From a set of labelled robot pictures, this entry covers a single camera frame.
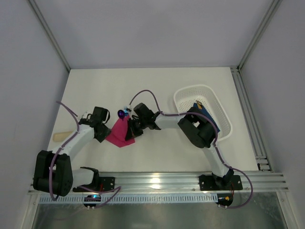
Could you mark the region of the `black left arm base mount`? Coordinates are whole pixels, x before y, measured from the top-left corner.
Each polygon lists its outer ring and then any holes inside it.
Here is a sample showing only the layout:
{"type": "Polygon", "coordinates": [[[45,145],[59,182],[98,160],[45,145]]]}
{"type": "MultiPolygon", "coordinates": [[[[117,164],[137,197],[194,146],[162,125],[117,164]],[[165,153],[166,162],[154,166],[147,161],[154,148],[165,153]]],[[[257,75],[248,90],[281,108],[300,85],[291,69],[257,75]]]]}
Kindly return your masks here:
{"type": "Polygon", "coordinates": [[[80,185],[72,189],[73,192],[107,192],[113,191],[115,177],[95,177],[90,184],[80,185]]]}

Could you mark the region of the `purple metal spoon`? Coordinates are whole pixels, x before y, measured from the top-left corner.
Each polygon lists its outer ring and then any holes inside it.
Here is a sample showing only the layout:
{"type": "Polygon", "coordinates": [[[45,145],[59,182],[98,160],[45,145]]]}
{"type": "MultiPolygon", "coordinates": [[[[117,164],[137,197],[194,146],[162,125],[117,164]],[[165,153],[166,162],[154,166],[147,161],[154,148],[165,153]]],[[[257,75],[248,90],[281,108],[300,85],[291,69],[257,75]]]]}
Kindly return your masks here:
{"type": "Polygon", "coordinates": [[[117,114],[118,114],[118,117],[119,117],[120,119],[122,119],[122,120],[124,120],[124,118],[126,117],[126,113],[125,113],[124,110],[119,110],[119,111],[117,112],[117,114]]]}

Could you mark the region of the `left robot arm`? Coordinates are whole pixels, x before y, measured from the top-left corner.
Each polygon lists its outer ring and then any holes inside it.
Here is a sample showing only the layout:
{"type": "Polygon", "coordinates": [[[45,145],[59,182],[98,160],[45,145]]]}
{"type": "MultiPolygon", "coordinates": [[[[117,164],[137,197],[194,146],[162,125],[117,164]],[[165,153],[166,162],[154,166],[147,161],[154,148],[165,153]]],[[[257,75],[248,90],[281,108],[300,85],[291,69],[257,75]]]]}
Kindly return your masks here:
{"type": "Polygon", "coordinates": [[[64,197],[72,189],[99,189],[99,171],[90,167],[73,170],[71,162],[92,140],[99,143],[111,133],[106,126],[110,112],[95,107],[93,113],[77,121],[77,128],[64,142],[50,151],[42,150],[36,157],[33,188],[49,193],[52,200],[64,197]]]}

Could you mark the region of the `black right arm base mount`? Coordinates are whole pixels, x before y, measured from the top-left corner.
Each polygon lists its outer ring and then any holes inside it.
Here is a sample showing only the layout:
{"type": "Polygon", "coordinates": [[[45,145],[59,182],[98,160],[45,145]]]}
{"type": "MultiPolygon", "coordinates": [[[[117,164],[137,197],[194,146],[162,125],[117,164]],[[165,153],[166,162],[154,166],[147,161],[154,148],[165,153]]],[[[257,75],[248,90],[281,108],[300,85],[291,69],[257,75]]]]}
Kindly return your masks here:
{"type": "Polygon", "coordinates": [[[233,175],[229,179],[220,178],[214,175],[200,175],[198,179],[201,191],[243,190],[239,175],[233,175]]]}

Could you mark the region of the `pink paper napkin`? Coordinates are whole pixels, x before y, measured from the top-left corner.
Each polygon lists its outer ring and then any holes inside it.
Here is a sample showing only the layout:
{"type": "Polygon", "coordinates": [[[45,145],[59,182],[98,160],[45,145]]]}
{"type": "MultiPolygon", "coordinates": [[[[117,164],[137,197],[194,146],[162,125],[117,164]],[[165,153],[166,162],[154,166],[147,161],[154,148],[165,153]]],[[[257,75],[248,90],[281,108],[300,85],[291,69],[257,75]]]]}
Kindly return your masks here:
{"type": "Polygon", "coordinates": [[[118,119],[111,129],[111,133],[106,137],[105,140],[112,143],[113,145],[122,148],[135,143],[134,139],[125,140],[127,129],[128,129],[128,119],[130,116],[126,116],[124,119],[118,119]]]}

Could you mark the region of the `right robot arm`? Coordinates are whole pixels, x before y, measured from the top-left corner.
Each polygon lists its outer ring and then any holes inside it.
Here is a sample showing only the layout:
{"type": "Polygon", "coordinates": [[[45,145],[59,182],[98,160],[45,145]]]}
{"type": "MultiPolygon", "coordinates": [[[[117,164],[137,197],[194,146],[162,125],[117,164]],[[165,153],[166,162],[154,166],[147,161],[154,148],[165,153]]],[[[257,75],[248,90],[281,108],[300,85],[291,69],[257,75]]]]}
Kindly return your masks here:
{"type": "Polygon", "coordinates": [[[232,188],[234,170],[227,165],[217,147],[218,127],[213,119],[194,105],[180,114],[154,113],[140,103],[133,109],[135,115],[127,120],[125,140],[132,140],[143,134],[143,130],[181,129],[187,139],[202,149],[212,168],[212,179],[220,190],[232,188]]]}

